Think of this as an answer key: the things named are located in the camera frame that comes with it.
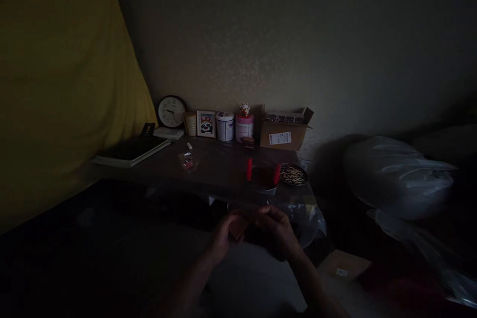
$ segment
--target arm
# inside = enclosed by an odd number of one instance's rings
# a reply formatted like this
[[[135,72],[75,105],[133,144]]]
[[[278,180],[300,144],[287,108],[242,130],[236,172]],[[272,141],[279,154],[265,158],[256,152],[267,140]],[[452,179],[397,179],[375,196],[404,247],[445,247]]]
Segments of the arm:
[[[290,264],[308,308],[326,318],[349,317],[339,303],[326,293],[317,269],[306,256],[290,225],[288,216],[274,206],[258,210],[259,226],[272,232]]]
[[[227,255],[230,248],[228,239],[229,226],[238,217],[238,214],[231,213],[219,222],[212,232],[210,241],[204,252],[189,268],[184,278],[176,286],[172,295],[162,303],[159,311],[155,312],[154,316],[178,318],[187,315],[192,305],[198,300],[202,293],[212,270]],[[242,241],[243,235],[239,238],[238,242]]]

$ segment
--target white container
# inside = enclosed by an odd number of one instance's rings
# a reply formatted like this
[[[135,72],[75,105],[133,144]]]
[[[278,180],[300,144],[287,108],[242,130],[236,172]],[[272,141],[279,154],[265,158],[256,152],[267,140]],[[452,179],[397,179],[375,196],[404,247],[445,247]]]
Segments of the white container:
[[[229,142],[234,138],[234,114],[231,112],[219,112],[217,119],[217,138],[222,142]]]

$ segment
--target label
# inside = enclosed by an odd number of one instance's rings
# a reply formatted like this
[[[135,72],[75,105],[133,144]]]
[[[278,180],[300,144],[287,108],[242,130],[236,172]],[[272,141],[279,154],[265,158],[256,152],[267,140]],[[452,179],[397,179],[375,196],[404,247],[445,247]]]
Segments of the label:
[[[235,139],[241,143],[242,138],[253,138],[253,123],[242,124],[235,122]]]
[[[217,121],[217,137],[220,141],[228,142],[234,138],[234,120]]]
[[[287,144],[292,142],[292,132],[270,134],[268,138],[270,145]]]
[[[347,277],[348,271],[342,270],[341,268],[336,269],[336,275],[341,277]]]

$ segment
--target panda picture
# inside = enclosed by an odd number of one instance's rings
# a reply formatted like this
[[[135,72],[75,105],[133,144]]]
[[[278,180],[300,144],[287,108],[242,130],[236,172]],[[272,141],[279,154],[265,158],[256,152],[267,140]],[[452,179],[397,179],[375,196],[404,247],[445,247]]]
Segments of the panda picture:
[[[215,138],[215,112],[197,111],[197,134],[203,137]]]
[[[200,132],[201,133],[210,133],[212,134],[212,124],[208,122],[204,122],[200,125]]]

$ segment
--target red object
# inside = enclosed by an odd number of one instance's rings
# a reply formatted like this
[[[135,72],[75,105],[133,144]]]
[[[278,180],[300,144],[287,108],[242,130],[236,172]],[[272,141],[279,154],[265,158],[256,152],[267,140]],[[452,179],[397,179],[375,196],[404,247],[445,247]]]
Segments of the red object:
[[[181,164],[182,164],[182,170],[187,170],[187,169],[192,168],[194,166],[194,163],[192,162],[192,159],[184,160]]]
[[[252,181],[252,158],[248,158],[247,162],[247,181]]]
[[[275,168],[275,174],[273,175],[273,184],[276,186],[278,185],[278,181],[280,180],[280,172],[282,170],[282,165],[277,164],[277,167]]]

